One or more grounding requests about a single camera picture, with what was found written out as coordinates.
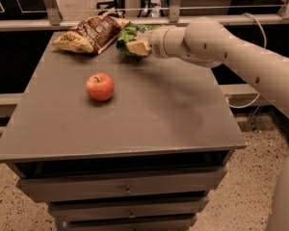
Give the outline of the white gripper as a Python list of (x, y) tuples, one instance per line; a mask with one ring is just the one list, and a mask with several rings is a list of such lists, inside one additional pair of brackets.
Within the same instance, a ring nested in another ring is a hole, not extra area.
[(187, 52), (184, 42), (185, 28), (176, 26), (162, 26), (153, 31), (138, 32), (134, 40), (126, 43), (130, 53), (138, 56), (147, 56), (150, 47), (153, 55), (158, 58), (182, 58)]

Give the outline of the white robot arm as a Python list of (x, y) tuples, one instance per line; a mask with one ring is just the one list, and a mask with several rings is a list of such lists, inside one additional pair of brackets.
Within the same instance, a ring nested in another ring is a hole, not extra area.
[[(289, 58), (235, 37), (210, 17), (185, 27), (161, 26), (136, 36), (127, 48), (203, 67), (224, 64), (289, 118)], [(289, 156), (276, 182), (266, 231), (289, 231)]]

